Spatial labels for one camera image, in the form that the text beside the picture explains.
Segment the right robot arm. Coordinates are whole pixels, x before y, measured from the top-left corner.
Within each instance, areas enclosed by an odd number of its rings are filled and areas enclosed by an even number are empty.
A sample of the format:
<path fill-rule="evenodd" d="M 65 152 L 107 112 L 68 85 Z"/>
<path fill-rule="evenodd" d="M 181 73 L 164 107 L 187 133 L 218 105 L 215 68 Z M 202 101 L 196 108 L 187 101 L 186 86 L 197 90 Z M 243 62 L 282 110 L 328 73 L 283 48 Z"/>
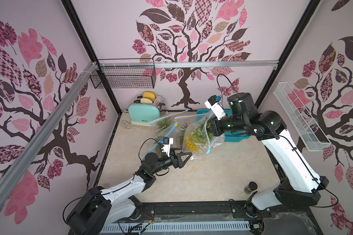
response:
<path fill-rule="evenodd" d="M 208 120 L 216 137 L 225 132 L 244 131 L 255 136 L 274 157 L 285 177 L 270 189 L 254 192 L 245 203 L 246 214 L 257 215 L 267 208 L 284 205 L 291 208 L 317 207 L 320 191 L 326 190 L 329 180 L 320 176 L 295 147 L 281 116 L 275 111 L 259 113 L 251 94 L 237 93 L 227 98 L 231 116 L 227 116 L 221 99 L 213 95 L 205 106 L 214 113 Z"/>

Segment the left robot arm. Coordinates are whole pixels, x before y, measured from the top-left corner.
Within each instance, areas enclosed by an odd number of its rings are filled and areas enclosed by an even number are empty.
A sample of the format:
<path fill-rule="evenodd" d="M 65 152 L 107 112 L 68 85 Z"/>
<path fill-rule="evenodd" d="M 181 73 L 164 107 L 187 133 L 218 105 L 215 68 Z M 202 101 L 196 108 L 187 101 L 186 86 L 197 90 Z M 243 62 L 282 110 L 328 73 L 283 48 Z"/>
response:
<path fill-rule="evenodd" d="M 154 152 L 148 153 L 141 166 L 127 181 L 105 189 L 94 187 L 84 196 L 77 198 L 77 204 L 66 217 L 71 235 L 98 235 L 103 227 L 121 219 L 138 219 L 143 211 L 136 195 L 152 186 L 156 176 L 163 170 L 183 168 L 192 157 L 191 152 L 172 148 L 170 155 L 159 159 Z"/>

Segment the yellow pineapple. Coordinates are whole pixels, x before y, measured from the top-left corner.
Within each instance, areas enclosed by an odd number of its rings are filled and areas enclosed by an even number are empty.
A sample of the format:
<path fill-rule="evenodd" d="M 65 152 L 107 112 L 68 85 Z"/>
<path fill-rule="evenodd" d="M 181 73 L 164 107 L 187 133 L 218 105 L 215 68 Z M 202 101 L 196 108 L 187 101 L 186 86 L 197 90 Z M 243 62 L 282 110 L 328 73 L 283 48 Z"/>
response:
<path fill-rule="evenodd" d="M 191 152 L 198 152 L 209 146 L 209 142 L 213 140 L 210 128 L 199 126 L 185 137 L 185 145 Z"/>

